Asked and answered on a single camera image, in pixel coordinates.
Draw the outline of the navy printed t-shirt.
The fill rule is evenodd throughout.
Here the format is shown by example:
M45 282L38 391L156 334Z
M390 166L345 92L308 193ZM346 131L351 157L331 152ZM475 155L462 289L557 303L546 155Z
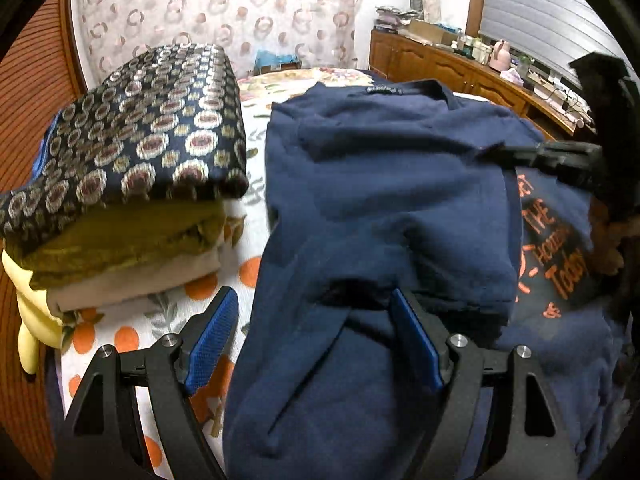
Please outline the navy printed t-shirt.
M590 198L477 159L540 141L510 110L434 80L317 84L273 107L273 229L224 414L230 478L402 476L439 407L390 319L398 288L473 344L532 350L577 477L596 472L625 326L590 260Z

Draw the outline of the orange fruit print bedsheet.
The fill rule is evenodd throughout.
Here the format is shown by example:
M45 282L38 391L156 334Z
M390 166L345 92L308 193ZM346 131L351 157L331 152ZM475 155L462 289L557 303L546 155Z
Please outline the orange fruit print bedsheet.
M265 136L271 103L241 102L248 188L238 200L224 203L226 221L215 246L222 248L220 269L163 292L83 310L80 322L74 327L72 342L62 355L65 417L96 350L104 344L111 344L119 352L150 348L161 336L180 333L192 316L206 310L221 287L230 287L238 296L238 322L208 383L190 399L206 443L224 472L224 408L231 375L250 322L260 259L270 235L265 200ZM152 479L177 479L171 473L160 443L148 389L137 388L136 399L155 474Z

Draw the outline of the pink kettle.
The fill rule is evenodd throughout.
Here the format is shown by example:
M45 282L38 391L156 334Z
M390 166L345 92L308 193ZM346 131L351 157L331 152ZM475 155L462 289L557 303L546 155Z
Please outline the pink kettle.
M491 56L488 66L497 72L504 72L510 70L511 67L511 52L510 44L501 39L497 41L492 47Z

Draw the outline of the grey window blind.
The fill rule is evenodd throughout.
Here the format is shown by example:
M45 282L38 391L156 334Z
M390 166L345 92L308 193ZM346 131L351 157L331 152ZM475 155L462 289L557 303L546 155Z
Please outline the grey window blind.
M628 60L586 0L484 0L480 33L573 82L570 63L591 52Z

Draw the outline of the yellow plush toy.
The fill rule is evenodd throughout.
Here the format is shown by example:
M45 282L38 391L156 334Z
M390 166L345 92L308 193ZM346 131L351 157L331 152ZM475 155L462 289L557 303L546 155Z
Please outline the yellow plush toy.
M44 344L53 349L61 348L63 322L51 314L47 293L30 287L32 271L18 266L5 250L2 250L1 262L16 290L18 314L21 318L17 335L18 357L24 372L35 375L40 346Z

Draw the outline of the flat cardboard box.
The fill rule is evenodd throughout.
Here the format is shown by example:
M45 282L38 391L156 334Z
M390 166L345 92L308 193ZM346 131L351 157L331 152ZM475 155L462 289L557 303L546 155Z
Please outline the flat cardboard box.
M450 46L458 39L456 32L424 21L411 20L399 33L421 44L444 44Z

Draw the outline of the olive green folded garment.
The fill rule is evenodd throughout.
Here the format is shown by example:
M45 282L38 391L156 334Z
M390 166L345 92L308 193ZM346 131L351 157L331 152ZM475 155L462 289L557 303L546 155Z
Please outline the olive green folded garment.
M6 252L32 272L30 286L47 289L77 283L107 271L201 255L224 230L224 201L161 200L98 207L37 248L6 242Z

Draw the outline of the wooden sideboard cabinet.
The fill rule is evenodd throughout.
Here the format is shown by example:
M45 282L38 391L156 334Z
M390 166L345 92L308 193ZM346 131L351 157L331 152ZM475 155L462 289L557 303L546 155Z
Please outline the wooden sideboard cabinet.
M453 92L472 94L530 120L545 136L555 140L578 140L576 126L533 91L512 84L477 62L403 36L371 32L369 67L393 82L436 79Z

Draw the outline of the circle patterned sheer curtain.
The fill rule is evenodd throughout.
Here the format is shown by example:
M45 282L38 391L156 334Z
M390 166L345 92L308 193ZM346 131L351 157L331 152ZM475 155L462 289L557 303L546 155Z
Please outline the circle patterned sheer curtain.
M70 0L80 65L89 87L165 44L216 44L239 77L259 53L303 67L354 65L361 0Z

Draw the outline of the navy medallion patterned folded cloth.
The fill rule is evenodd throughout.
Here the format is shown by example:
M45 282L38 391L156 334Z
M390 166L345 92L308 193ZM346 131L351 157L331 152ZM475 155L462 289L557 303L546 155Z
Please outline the navy medallion patterned folded cloth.
M1 236L26 256L96 207L240 198L247 188L228 55L216 44L166 44L54 116L30 180L1 195Z

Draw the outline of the floral rose quilt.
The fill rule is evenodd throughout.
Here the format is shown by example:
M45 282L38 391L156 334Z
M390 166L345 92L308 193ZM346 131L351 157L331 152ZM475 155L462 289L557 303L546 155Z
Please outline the floral rose quilt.
M315 84L327 87L367 87L373 78L354 68L314 67L304 70L284 70L238 81L242 103L257 101L283 102L291 96L299 96Z

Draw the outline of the cardboard box with blue cloth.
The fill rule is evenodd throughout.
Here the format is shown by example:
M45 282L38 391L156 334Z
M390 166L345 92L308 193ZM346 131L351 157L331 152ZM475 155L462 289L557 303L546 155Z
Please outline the cardboard box with blue cloth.
M302 62L295 54L275 54L268 51L258 51L254 62L255 76L283 72L284 70L299 70Z

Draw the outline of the wooden louvered wardrobe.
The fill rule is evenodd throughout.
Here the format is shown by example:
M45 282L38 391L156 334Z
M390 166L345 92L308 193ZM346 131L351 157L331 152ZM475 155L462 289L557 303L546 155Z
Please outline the wooden louvered wardrobe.
M70 0L46 0L1 61L1 187L30 175L38 144L55 112L86 91L73 38ZM1 475L47 479L54 437L46 395L47 350L37 346L37 373L17 354L21 325L15 288L1 275Z

